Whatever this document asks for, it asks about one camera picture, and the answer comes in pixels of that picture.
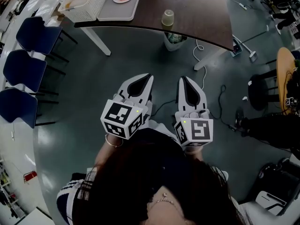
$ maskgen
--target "bracelet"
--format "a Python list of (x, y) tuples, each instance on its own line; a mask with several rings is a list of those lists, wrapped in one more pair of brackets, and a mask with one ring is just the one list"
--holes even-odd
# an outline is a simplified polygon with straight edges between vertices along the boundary
[(122, 146), (123, 145), (123, 139), (122, 139), (122, 143), (121, 143), (121, 145), (119, 145), (119, 146), (116, 146), (116, 145), (113, 145), (113, 144), (111, 144), (108, 140), (107, 140), (107, 136), (108, 136), (108, 134), (106, 134), (105, 135), (105, 141), (108, 143), (108, 145), (110, 145), (110, 146), (112, 146), (112, 147), (115, 147), (115, 148), (117, 148), (117, 147), (120, 147), (120, 146)]

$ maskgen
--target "white cable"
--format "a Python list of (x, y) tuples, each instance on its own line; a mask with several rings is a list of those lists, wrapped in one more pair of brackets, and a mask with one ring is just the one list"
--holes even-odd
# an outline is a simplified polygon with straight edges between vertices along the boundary
[[(195, 47), (194, 48), (194, 50), (193, 50), (193, 56), (194, 56), (194, 58), (196, 58), (197, 60), (198, 60), (198, 62), (200, 62), (200, 60), (195, 56), (195, 49), (196, 48), (198, 48), (200, 51), (203, 51), (204, 50), (204, 47), (203, 46), (201, 46), (201, 45), (198, 45), (198, 40), (196, 39), (196, 44), (197, 44), (197, 47)], [(207, 73), (207, 71), (206, 71), (206, 67), (204, 66), (204, 69), (205, 69), (205, 73), (204, 73), (204, 77), (203, 77), (203, 79), (202, 79), (202, 90), (204, 89), (204, 79), (205, 79), (205, 77), (206, 77), (206, 73)]]

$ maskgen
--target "cup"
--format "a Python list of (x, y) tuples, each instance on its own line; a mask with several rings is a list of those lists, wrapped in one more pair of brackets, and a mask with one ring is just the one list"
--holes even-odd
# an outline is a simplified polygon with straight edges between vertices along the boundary
[(161, 22), (165, 26), (173, 25), (173, 23), (174, 23), (174, 12), (172, 10), (167, 9), (163, 14)]

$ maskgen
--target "white shoe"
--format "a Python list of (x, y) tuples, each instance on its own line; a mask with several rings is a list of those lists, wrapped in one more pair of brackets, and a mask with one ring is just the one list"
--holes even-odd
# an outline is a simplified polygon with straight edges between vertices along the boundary
[(275, 25), (277, 32), (281, 35), (281, 31), (278, 29), (278, 24)]

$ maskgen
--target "mop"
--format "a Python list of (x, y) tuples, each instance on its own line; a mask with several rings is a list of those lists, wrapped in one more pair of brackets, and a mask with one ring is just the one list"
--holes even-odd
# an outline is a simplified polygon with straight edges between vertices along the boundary
[(239, 45), (243, 45), (248, 50), (248, 52), (250, 53), (250, 56), (249, 56), (250, 61), (251, 62), (255, 62), (256, 59), (258, 58), (256, 51), (251, 51), (244, 43), (248, 42), (248, 41), (250, 41), (250, 40), (252, 40), (252, 39), (254, 39), (254, 38), (256, 38), (256, 37), (258, 37), (258, 36), (260, 36), (260, 35), (262, 35), (262, 34), (264, 34), (266, 32), (268, 32), (268, 31), (269, 31), (269, 26), (267, 25), (267, 30), (266, 31), (261, 32), (261, 33), (255, 35), (255, 36), (253, 36), (251, 38), (248, 38), (244, 42), (241, 42), (236, 36), (234, 36), (234, 35), (232, 35), (232, 36), (240, 43)]
[(250, 61), (255, 62), (256, 59), (258, 58), (256, 51), (251, 51), (250, 48), (248, 48), (245, 44), (243, 44), (241, 42), (241, 40), (239, 40), (236, 36), (234, 36), (234, 35), (232, 35), (232, 36), (240, 43), (240, 45), (243, 45), (248, 50), (248, 52), (250, 53), (250, 56), (249, 56)]

